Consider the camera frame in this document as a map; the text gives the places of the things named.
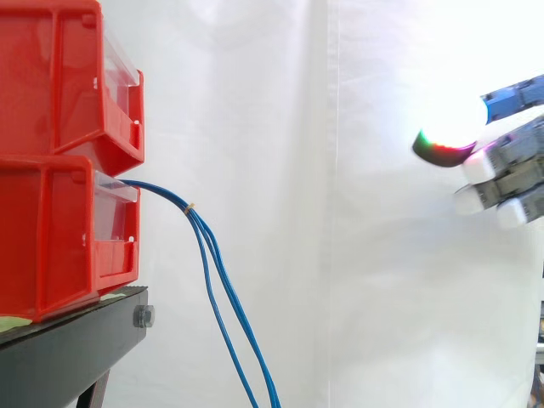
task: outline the white fabric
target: white fabric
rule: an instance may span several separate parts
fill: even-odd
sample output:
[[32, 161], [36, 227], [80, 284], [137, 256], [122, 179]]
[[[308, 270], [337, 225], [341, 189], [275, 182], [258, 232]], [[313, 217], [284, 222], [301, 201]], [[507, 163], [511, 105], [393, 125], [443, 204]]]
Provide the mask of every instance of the white fabric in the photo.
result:
[[[437, 83], [481, 94], [542, 73], [541, 3], [103, 1], [145, 74], [131, 176], [193, 201], [216, 232], [284, 407], [524, 406], [543, 234], [456, 216], [462, 172], [411, 142]], [[141, 235], [156, 325], [112, 371], [105, 408], [250, 406], [187, 221], [144, 194]]]

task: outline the bright white light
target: bright white light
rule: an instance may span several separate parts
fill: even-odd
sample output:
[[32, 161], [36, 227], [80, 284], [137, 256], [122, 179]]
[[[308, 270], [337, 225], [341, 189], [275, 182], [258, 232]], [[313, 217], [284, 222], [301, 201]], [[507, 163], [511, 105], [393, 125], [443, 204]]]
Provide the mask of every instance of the bright white light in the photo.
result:
[[478, 96], [452, 90], [428, 98], [422, 131], [429, 142], [464, 147], [478, 140], [487, 123], [487, 106]]

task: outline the robot fingertip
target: robot fingertip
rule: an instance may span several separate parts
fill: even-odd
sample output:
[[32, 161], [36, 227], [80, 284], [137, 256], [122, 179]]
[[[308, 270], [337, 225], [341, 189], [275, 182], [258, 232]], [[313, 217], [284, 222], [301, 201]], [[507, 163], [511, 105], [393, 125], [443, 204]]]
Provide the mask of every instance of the robot fingertip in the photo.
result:
[[473, 185], [466, 185], [453, 195], [456, 213], [470, 215], [484, 211], [479, 193]]
[[496, 176], [493, 163], [484, 149], [476, 151], [462, 165], [469, 183], [480, 184], [492, 180]]
[[527, 224], [527, 215], [520, 199], [512, 198], [504, 201], [496, 209], [499, 225], [504, 230]]

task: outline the red storage bin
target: red storage bin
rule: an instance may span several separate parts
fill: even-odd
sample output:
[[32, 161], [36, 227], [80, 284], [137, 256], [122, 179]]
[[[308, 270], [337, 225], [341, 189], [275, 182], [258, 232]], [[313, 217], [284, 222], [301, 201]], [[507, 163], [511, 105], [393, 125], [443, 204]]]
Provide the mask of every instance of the red storage bin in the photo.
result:
[[139, 191], [81, 156], [0, 156], [0, 316], [40, 321], [138, 278]]
[[0, 0], [0, 155], [86, 156], [111, 176], [144, 161], [136, 71], [94, 0]]

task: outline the blue wire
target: blue wire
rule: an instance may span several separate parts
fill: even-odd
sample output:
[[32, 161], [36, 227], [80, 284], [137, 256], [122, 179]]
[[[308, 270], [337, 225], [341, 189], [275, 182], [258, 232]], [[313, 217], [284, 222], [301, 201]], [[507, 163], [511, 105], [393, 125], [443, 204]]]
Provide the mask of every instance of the blue wire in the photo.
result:
[[240, 361], [238, 360], [234, 346], [232, 342], [230, 341], [229, 334], [226, 331], [226, 328], [223, 323], [223, 319], [221, 318], [221, 314], [219, 313], [218, 305], [215, 301], [215, 297], [213, 296], [213, 289], [212, 289], [212, 283], [210, 280], [206, 249], [202, 242], [201, 235], [204, 237], [204, 241], [206, 242], [207, 247], [210, 253], [212, 254], [213, 262], [215, 263], [215, 266], [218, 270], [221, 283], [223, 284], [223, 288], [225, 292], [227, 293], [230, 304], [233, 310], [235, 311], [236, 317], [238, 318], [238, 321], [240, 322], [242, 329], [246, 333], [247, 340], [251, 344], [253, 352], [255, 353], [258, 359], [259, 365], [261, 366], [261, 371], [263, 372], [264, 380], [266, 382], [266, 386], [269, 392], [270, 404], [272, 408], [281, 408], [279, 397], [275, 390], [274, 381], [272, 380], [272, 376], [270, 375], [269, 369], [266, 366], [264, 357], [257, 344], [257, 340], [253, 334], [251, 325], [249, 324], [246, 314], [244, 313], [244, 310], [241, 307], [240, 300], [238, 299], [236, 295], [234, 287], [230, 283], [229, 277], [224, 267], [223, 259], [221, 257], [221, 252], [219, 251], [219, 245], [210, 227], [204, 222], [204, 220], [200, 217], [200, 215], [198, 215], [198, 213], [194, 209], [189, 208], [188, 210], [187, 208], [189, 207], [189, 205], [187, 204], [187, 202], [184, 201], [179, 196], [175, 195], [172, 191], [163, 189], [162, 187], [159, 187], [157, 185], [148, 184], [141, 181], [122, 180], [122, 182], [128, 185], [132, 185], [135, 187], [139, 187], [139, 188], [151, 191], [155, 194], [158, 194], [159, 196], [163, 198], [166, 198], [167, 200], [172, 202], [176, 207], [178, 207], [181, 211], [183, 211], [185, 215], [187, 215], [187, 219], [189, 220], [193, 230], [195, 231], [196, 239], [198, 241], [198, 245], [201, 251], [202, 265], [204, 267], [204, 276], [206, 280], [207, 294], [210, 299], [210, 303], [212, 304], [213, 313], [215, 314], [215, 318], [216, 318], [216, 321], [218, 322], [219, 329], [221, 331], [221, 334], [223, 335], [223, 339], [229, 350], [230, 358], [232, 359], [235, 365], [236, 371], [238, 372], [238, 377], [240, 377], [242, 385], [244, 389], [246, 390], [247, 397], [249, 398], [253, 408], [255, 408], [255, 407], [258, 407], [257, 401], [255, 400], [255, 397], [253, 396], [251, 387], [249, 386], [249, 383], [247, 382], [244, 371], [241, 368]]

